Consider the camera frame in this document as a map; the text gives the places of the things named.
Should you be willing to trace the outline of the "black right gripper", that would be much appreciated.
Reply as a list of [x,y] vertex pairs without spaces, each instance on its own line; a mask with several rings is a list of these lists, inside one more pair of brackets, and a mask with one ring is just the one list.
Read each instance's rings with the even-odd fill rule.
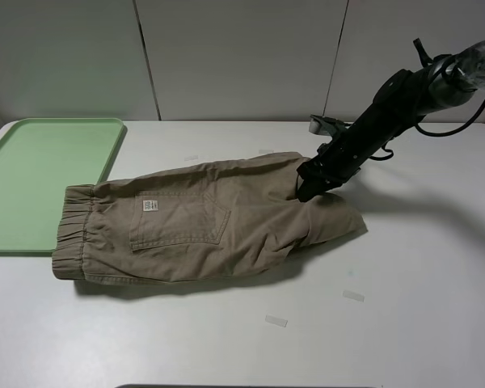
[[308,202],[353,177],[364,163],[363,141],[362,136],[345,135],[323,144],[315,157],[297,169],[302,179],[298,200]]

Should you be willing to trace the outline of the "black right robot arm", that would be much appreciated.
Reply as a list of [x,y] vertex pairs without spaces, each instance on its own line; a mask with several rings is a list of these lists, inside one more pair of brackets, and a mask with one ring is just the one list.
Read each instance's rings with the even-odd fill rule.
[[[393,157],[387,144],[406,130],[414,128],[427,137],[436,133],[420,127],[429,114],[462,106],[475,92],[485,89],[485,40],[458,54],[430,57],[420,40],[413,42],[421,69],[401,69],[379,89],[371,105],[351,124],[336,118],[312,115],[311,133],[328,136],[317,154],[297,169],[302,182],[297,198],[307,202],[315,196],[347,183],[367,160]],[[485,109],[485,99],[472,117],[442,137],[458,134],[472,125]]]

